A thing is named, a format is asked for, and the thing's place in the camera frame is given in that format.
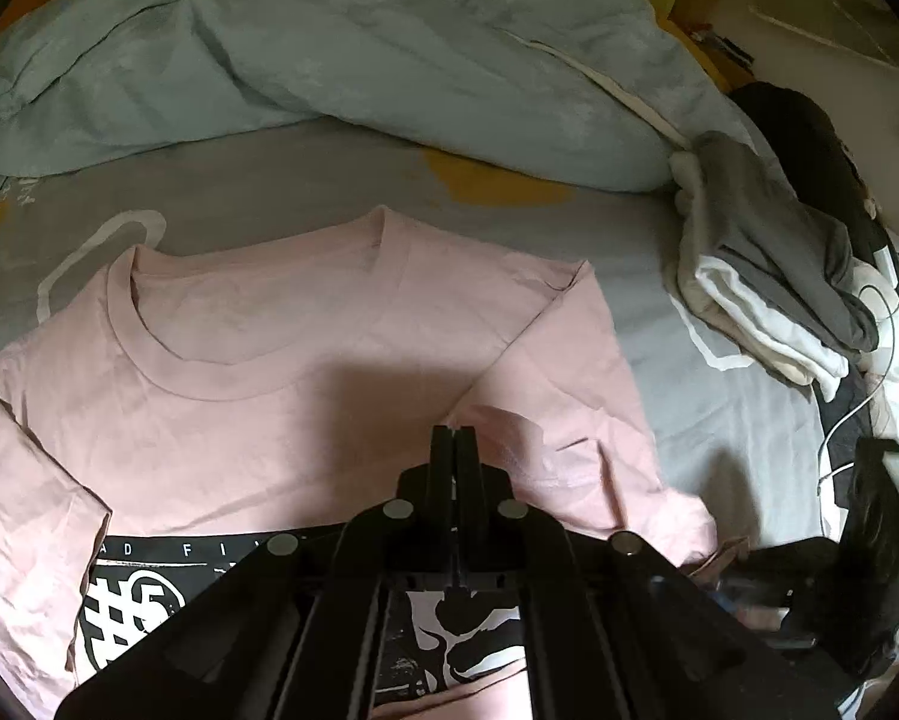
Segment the white folded garment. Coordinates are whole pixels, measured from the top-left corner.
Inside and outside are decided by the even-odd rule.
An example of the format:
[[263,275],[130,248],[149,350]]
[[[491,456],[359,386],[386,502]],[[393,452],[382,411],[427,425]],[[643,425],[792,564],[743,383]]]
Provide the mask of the white folded garment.
[[[873,419],[873,435],[880,439],[894,439],[899,442],[899,296],[885,276],[873,266],[856,260],[853,269],[853,291],[873,312],[879,327],[879,346],[870,354],[863,355],[860,370],[865,373],[865,386],[869,392],[876,389],[883,377],[881,391],[873,397],[870,414]],[[879,299],[874,290],[865,290],[871,284],[889,304],[892,322],[895,323],[895,351],[892,351],[892,322],[889,321],[886,303]]]
[[677,152],[670,157],[670,167],[681,187],[676,208],[685,217],[678,288],[689,310],[793,384],[806,386],[818,381],[822,397],[831,401],[849,373],[849,361],[769,306],[724,260],[700,254],[693,214],[694,206],[705,205],[699,159],[689,151]]

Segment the crew neckline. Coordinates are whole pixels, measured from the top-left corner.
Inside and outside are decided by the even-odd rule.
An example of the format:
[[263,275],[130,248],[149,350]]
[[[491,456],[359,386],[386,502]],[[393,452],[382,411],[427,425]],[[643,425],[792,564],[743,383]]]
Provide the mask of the crew neckline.
[[[195,400],[240,400],[277,391],[342,351],[371,327],[389,304],[409,255],[408,225],[385,206],[349,223],[264,244],[211,254],[174,257],[136,245],[107,273],[107,314],[116,341],[153,384]],[[133,300],[133,277],[182,278],[220,269],[267,263],[304,263],[358,245],[377,248],[369,284],[342,310],[327,317],[326,332],[297,338],[287,346],[243,362],[187,360],[169,351],[149,331]]]

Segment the gray screw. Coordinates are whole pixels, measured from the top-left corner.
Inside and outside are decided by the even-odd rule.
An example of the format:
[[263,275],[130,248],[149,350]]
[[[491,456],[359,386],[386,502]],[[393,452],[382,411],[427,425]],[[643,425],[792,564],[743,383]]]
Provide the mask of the gray screw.
[[270,541],[266,542],[266,549],[277,557],[292,555],[296,552],[297,546],[299,546],[299,538],[293,536],[292,533],[277,533],[270,538]]
[[409,519],[413,515],[413,504],[402,498],[393,498],[383,507],[383,514],[389,519]]
[[609,543],[616,552],[622,555],[638,555],[642,551],[642,539],[632,531],[620,531]]
[[526,517],[526,514],[529,514],[529,507],[522,501],[515,500],[515,498],[507,498],[505,501],[500,501],[496,511],[499,512],[501,517],[506,519],[523,519],[523,517]]

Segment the white cable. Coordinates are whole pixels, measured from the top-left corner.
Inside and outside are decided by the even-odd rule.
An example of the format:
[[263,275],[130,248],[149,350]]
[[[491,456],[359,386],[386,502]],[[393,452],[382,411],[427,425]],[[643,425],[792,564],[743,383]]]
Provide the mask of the white cable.
[[[857,415],[857,413],[863,410],[868,404],[873,402],[875,396],[879,394],[879,391],[881,391],[883,386],[886,384],[886,379],[889,378],[889,371],[892,370],[892,363],[895,362],[895,315],[899,311],[899,304],[895,308],[895,311],[889,308],[889,301],[886,299],[883,293],[880,292],[879,288],[874,284],[865,285],[865,287],[859,290],[859,295],[861,296],[862,293],[865,292],[865,290],[875,290],[875,293],[879,295],[879,299],[882,300],[883,304],[886,306],[886,314],[889,317],[889,326],[892,327],[892,351],[889,353],[889,365],[887,365],[886,372],[879,380],[879,384],[872,392],[870,392],[868,397],[853,410],[851,410],[846,416],[836,422],[836,424],[832,426],[832,429],[826,434],[825,439],[822,440],[822,445],[819,447],[819,453],[817,453],[816,456],[817,468],[819,469],[820,474],[822,474],[822,455],[825,454],[825,451],[829,447],[829,442],[830,440],[832,440],[832,437],[835,435],[836,431],[839,430],[841,426],[849,422],[851,418]],[[846,469],[851,469],[852,466],[854,466],[854,463],[847,463],[844,466],[839,466],[835,471],[829,471],[825,475],[820,475],[819,483],[816,485],[816,497],[822,496],[822,485],[826,481],[832,479],[832,477],[834,477],[836,474],[842,473]],[[822,508],[820,508],[819,512],[819,524],[820,528],[822,529],[822,533],[825,533],[825,522],[823,522],[822,520]]]

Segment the mattress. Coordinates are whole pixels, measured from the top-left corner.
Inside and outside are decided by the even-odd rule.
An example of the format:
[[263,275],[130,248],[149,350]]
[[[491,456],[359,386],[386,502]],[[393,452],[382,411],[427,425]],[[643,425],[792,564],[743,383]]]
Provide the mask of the mattress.
[[174,255],[342,223],[378,204],[440,228],[588,260],[638,382],[669,485],[720,538],[820,533],[819,413],[673,298],[671,194],[606,194],[422,148],[336,119],[168,146],[0,196],[0,348],[136,242]]

